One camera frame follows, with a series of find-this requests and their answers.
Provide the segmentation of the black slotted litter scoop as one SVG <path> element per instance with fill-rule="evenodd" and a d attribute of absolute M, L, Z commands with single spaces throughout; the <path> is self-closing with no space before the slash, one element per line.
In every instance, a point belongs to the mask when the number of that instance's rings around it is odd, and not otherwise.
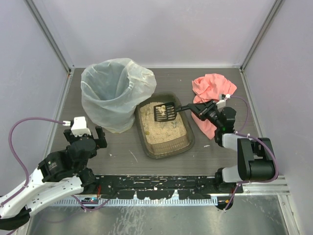
<path fill-rule="evenodd" d="M 176 119 L 178 112 L 189 110 L 188 105 L 176 106 L 174 102 L 159 104 L 153 107 L 156 122 L 168 122 Z"/>

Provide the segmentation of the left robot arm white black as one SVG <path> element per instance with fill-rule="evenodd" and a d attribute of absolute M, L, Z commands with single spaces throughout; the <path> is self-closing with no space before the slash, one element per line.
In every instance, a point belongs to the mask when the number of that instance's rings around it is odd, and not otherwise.
<path fill-rule="evenodd" d="M 97 138 L 88 134 L 76 137 L 65 130 L 69 145 L 48 154 L 26 181 L 0 198 L 1 230 L 13 231 L 52 203 L 97 189 L 97 179 L 87 163 L 98 149 L 107 147 L 107 142 L 102 128 L 95 130 Z"/>

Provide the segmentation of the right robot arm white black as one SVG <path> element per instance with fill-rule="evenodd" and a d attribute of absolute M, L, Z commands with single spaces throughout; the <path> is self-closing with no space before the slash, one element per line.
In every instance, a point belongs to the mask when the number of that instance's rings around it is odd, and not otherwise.
<path fill-rule="evenodd" d="M 215 101 L 188 104 L 188 109 L 201 121 L 216 127 L 214 141 L 218 146 L 237 153 L 237 163 L 217 170 L 215 180 L 222 183 L 269 183 L 278 178 L 278 167 L 268 138 L 255 138 L 234 129 L 237 112 L 231 107 L 221 110 Z"/>

